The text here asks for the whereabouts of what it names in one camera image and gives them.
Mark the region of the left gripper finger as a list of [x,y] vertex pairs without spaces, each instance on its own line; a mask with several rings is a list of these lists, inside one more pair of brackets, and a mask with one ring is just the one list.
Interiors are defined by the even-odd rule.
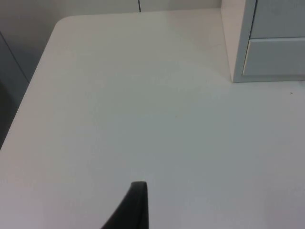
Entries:
[[126,195],[107,222],[104,229],[148,229],[148,186],[145,181],[132,182]]

